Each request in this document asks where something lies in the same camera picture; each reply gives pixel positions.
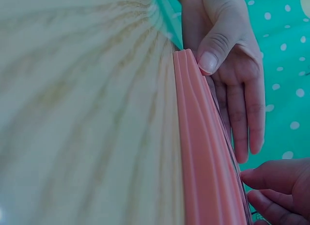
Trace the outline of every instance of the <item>skin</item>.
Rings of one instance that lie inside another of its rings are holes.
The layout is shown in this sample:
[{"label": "skin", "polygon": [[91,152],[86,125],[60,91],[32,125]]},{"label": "skin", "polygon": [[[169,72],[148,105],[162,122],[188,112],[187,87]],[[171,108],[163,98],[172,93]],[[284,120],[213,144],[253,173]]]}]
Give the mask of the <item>skin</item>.
[{"label": "skin", "polygon": [[216,94],[236,159],[248,160],[264,142],[265,97],[262,56],[244,0],[179,0],[183,43],[196,56]]},{"label": "skin", "polygon": [[270,224],[310,225],[310,158],[268,161],[243,171],[241,178],[255,189],[249,202]]}]

